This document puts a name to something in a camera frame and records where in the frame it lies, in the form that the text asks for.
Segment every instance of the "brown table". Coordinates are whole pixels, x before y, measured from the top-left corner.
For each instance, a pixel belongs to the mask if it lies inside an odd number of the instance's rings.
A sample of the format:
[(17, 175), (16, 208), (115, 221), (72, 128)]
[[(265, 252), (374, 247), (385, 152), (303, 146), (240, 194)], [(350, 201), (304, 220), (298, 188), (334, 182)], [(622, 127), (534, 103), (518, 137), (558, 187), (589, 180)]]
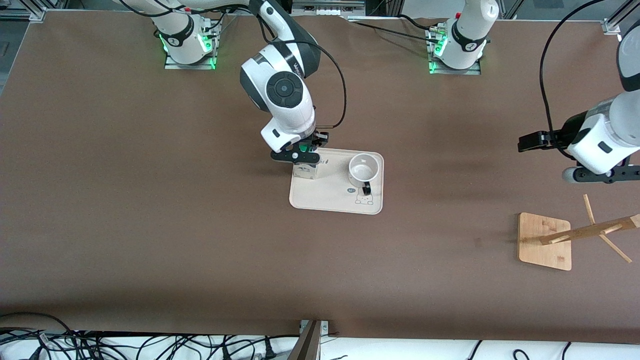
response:
[[(516, 214), (588, 223), (638, 213), (639, 183), (570, 185), (544, 129), (538, 62), (554, 22), (498, 22), (482, 76), (428, 74), (424, 43), (336, 17), (298, 18), (339, 61), (348, 117), (330, 147), (385, 157), (376, 216), (289, 205), (239, 67), (255, 19), (225, 32), (215, 71), (163, 70), (148, 19), (51, 12), (32, 24), (2, 97), (2, 311), (76, 329), (639, 341), (640, 241), (573, 244), (573, 270), (519, 262)], [(406, 23), (379, 25), (419, 35)], [(621, 91), (615, 37), (567, 24), (547, 87), (556, 125)], [(321, 124), (340, 115), (326, 58), (307, 80)], [(14, 319), (2, 324), (51, 323)]]

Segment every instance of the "white floor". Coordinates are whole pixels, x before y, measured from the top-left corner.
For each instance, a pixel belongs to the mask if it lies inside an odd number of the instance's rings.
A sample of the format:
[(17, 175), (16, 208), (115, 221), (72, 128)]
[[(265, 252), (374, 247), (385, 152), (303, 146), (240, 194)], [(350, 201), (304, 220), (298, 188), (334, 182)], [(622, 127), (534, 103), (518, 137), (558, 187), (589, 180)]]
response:
[[(146, 338), (111, 338), (104, 340), (108, 344), (140, 346)], [(213, 344), (222, 341), (222, 336), (211, 336)], [(242, 336), (236, 337), (233, 341), (240, 339), (259, 340), (261, 337)], [(200, 343), (209, 343), (206, 336), (196, 338)], [(150, 343), (140, 352), (139, 360), (164, 360), (169, 356), (166, 352), (160, 353), (168, 348), (175, 338), (168, 338), (160, 343)], [(271, 340), (273, 350), (277, 354), (290, 351), (296, 342), (296, 338), (280, 338)], [(325, 338), (321, 345), (321, 360), (335, 360), (336, 358), (347, 356), (346, 360), (466, 360), (469, 358), (474, 340), (391, 340), (391, 339), (356, 339), (356, 338)], [(68, 345), (58, 340), (58, 344), (63, 347)], [(531, 360), (560, 360), (561, 353), (566, 343), (547, 341), (483, 341), (478, 348), (474, 360), (512, 360), (513, 351), (517, 348), (527, 353)], [(193, 349), (183, 347), (173, 358), (174, 360), (200, 360), (197, 351), (201, 351), (202, 359), (209, 356), (210, 350), (190, 344)], [(236, 351), (244, 344), (234, 345), (228, 348), (230, 353)], [(22, 340), (0, 347), (0, 358), (2, 360), (29, 359), (34, 350), (38, 347), (37, 340)], [(49, 343), (49, 348), (59, 349), (53, 343)], [(118, 348), (127, 360), (136, 359), (137, 350), (134, 348)], [(251, 358), (252, 347), (249, 346), (236, 354), (232, 354), (232, 360), (244, 360)], [(255, 346), (254, 360), (259, 355), (264, 355), (264, 342)], [(74, 352), (68, 353), (72, 359)], [(211, 360), (222, 360), (222, 351), (218, 351)], [(47, 354), (40, 354), (41, 360), (49, 360)], [(598, 343), (573, 343), (566, 352), (566, 360), (637, 360), (640, 359), (640, 345), (615, 345)], [(68, 360), (62, 352), (52, 352), (52, 360)], [(113, 360), (122, 360), (116, 355)], [(525, 360), (520, 354), (518, 360)]]

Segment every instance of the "robotic arm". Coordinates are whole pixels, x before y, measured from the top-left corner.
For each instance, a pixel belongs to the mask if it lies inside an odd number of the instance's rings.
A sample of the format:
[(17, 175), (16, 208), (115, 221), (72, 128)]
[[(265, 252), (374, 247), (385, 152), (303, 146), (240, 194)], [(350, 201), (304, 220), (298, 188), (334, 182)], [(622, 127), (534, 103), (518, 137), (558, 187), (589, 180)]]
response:
[[(207, 53), (202, 42), (209, 34), (204, 25), (207, 19), (185, 12), (236, 6), (248, 9), (264, 21), (277, 37), (253, 58), (247, 60), (240, 71), (240, 84), (253, 103), (262, 111), (271, 113), (271, 121), (260, 132), (272, 150), (271, 157), (278, 161), (317, 163), (317, 154), (307, 153), (315, 146), (323, 146), (328, 134), (316, 131), (315, 110), (309, 91), (302, 79), (313, 74), (320, 63), (320, 50), (314, 38), (305, 31), (276, 2), (268, 0), (124, 0), (132, 8), (153, 17), (168, 54), (177, 62), (194, 63)], [(181, 10), (169, 11), (183, 7)], [(302, 154), (283, 150), (294, 145), (303, 148)]]
[(578, 162), (564, 171), (571, 183), (640, 180), (640, 166), (628, 164), (640, 150), (639, 59), (640, 21), (618, 46), (618, 72), (625, 92), (568, 119), (555, 136), (538, 131), (521, 137), (518, 151), (566, 149)]

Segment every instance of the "mug handle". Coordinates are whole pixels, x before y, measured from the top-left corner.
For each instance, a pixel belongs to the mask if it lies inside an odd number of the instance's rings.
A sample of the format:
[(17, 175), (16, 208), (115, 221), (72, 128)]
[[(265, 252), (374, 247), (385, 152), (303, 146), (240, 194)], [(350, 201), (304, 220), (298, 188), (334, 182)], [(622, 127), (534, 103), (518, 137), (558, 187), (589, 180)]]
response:
[(362, 187), (362, 192), (364, 192), (365, 196), (371, 195), (371, 183), (368, 181), (364, 182), (364, 186)]

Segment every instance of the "white mug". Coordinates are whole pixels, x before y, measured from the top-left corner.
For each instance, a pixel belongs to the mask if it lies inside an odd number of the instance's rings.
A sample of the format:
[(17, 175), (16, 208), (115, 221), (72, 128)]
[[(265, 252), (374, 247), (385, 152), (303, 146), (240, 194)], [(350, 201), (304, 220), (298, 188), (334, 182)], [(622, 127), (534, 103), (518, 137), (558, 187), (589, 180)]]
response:
[(349, 182), (362, 188), (364, 195), (371, 195), (371, 181), (378, 176), (378, 159), (369, 154), (357, 154), (349, 161)]

